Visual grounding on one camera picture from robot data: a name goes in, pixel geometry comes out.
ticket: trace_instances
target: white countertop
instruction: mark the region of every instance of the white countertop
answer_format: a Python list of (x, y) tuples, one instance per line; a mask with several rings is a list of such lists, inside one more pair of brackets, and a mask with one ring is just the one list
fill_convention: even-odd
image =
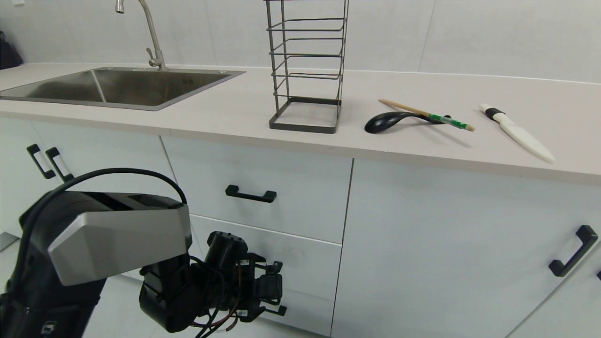
[[(0, 71), (0, 90), (107, 64), (25, 64)], [(404, 164), (601, 186), (601, 85), (499, 76), (346, 71), (343, 110), (333, 135), (269, 129), (275, 113), (271, 69), (244, 70), (234, 79), (160, 111), (0, 100), (0, 117), (23, 118), (248, 146), (316, 152)], [(301, 84), (295, 95), (320, 95), (334, 81)], [(476, 127), (403, 120), (380, 135), (363, 130), (393, 100)], [(541, 141), (555, 164), (521, 148), (479, 112), (487, 103)]]

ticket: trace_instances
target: cabinet handle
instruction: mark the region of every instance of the cabinet handle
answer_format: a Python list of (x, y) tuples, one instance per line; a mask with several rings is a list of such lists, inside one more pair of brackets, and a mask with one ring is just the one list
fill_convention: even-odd
[(580, 229), (576, 232), (576, 236), (582, 241), (582, 246), (572, 258), (567, 262), (567, 264), (563, 264), (560, 260), (555, 259), (551, 264), (549, 264), (549, 269), (553, 272), (557, 277), (565, 277), (570, 270), (578, 264), (578, 262), (584, 257), (584, 255), (593, 247), (593, 244), (597, 241), (597, 234), (590, 226), (581, 226)]
[(49, 180), (56, 176), (56, 174), (54, 173), (54, 171), (52, 169), (50, 169), (48, 171), (44, 171), (44, 169), (42, 169), (40, 163), (38, 162), (37, 158), (35, 158), (35, 154), (40, 152), (40, 146), (38, 146), (36, 143), (34, 143), (34, 144), (30, 145), (29, 147), (27, 147), (27, 152), (31, 156), (31, 159), (34, 160), (35, 166), (38, 167), (38, 170), (40, 170), (42, 176), (44, 176), (45, 179)]
[(230, 197), (244, 198), (245, 200), (253, 200), (265, 203), (273, 203), (275, 201), (275, 197), (278, 195), (275, 191), (266, 191), (263, 196), (249, 195), (249, 194), (241, 194), (240, 188), (237, 185), (228, 185), (225, 190), (225, 194)]
[(72, 180), (74, 177), (71, 174), (64, 175), (63, 172), (61, 171), (61, 169), (56, 164), (56, 161), (54, 161), (54, 158), (60, 154), (61, 153), (58, 151), (58, 149), (56, 147), (52, 147), (46, 151), (46, 156), (48, 156), (50, 163), (52, 163), (52, 166), (58, 172), (58, 175), (60, 176), (61, 180), (63, 180), (63, 182), (66, 182), (66, 181)]

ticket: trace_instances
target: faucet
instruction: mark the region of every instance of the faucet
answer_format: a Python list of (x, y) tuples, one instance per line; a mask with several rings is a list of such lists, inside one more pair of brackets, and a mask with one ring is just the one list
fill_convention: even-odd
[[(150, 60), (148, 64), (152, 67), (158, 67), (159, 70), (167, 70), (167, 66), (165, 65), (165, 59), (163, 57), (163, 51), (159, 47), (159, 39), (156, 37), (156, 31), (154, 30), (154, 23), (152, 22), (152, 15), (150, 15), (150, 9), (146, 4), (145, 0), (138, 0), (142, 5), (142, 9), (144, 9), (144, 14), (146, 14), (146, 21), (148, 21), (148, 28), (150, 29), (150, 37), (152, 38), (152, 44), (154, 45), (154, 54), (156, 57), (152, 55), (152, 51), (150, 48), (147, 48), (146, 51), (150, 55)], [(123, 14), (125, 13), (125, 9), (123, 8), (123, 0), (117, 0), (115, 3), (115, 11), (117, 13)]]

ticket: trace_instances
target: wall tile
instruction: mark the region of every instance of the wall tile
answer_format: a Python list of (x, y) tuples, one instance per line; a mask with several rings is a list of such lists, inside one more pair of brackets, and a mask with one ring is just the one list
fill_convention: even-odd
[(420, 71), (601, 82), (599, 18), (599, 0), (437, 0)]
[(142, 11), (130, 3), (126, 14), (117, 14), (112, 1), (58, 0), (65, 23), (83, 63), (142, 63), (144, 50), (132, 48), (127, 31), (130, 12)]
[(174, 34), (181, 63), (216, 64), (205, 1), (174, 0), (172, 3), (169, 27)]
[(271, 65), (264, 1), (206, 0), (217, 64)]
[(347, 69), (417, 72), (434, 0), (350, 0)]
[[(146, 63), (154, 52), (144, 11), (125, 1), (58, 0), (83, 62)], [(206, 6), (202, 0), (147, 0), (167, 66), (215, 64)]]
[[(417, 71), (434, 0), (351, 0), (347, 36), (347, 69)], [(269, 66), (267, 11), (263, 1), (207, 0), (219, 64)], [(342, 0), (286, 3), (287, 18), (339, 17)], [(279, 19), (274, 2), (273, 21)], [(326, 51), (332, 45), (309, 43), (298, 48)], [(331, 68), (327, 60), (292, 60), (296, 67)]]
[(55, 0), (29, 0), (15, 6), (0, 0), (0, 29), (24, 62), (78, 63), (72, 42)]

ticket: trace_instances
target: black spoon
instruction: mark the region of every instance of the black spoon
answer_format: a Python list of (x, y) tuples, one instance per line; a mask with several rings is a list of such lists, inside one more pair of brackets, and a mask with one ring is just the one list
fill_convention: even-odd
[(419, 114), (414, 114), (412, 112), (391, 111), (391, 112), (384, 112), (382, 114), (372, 117), (365, 124), (365, 131), (370, 134), (381, 133), (381, 132), (387, 130), (388, 128), (392, 127), (393, 125), (399, 123), (402, 119), (404, 119), (406, 117), (417, 117), (417, 118), (421, 118), (424, 121), (430, 122), (432, 124), (443, 124), (442, 122), (439, 122), (436, 120), (431, 120), (428, 117), (425, 117), (425, 116), (419, 115)]

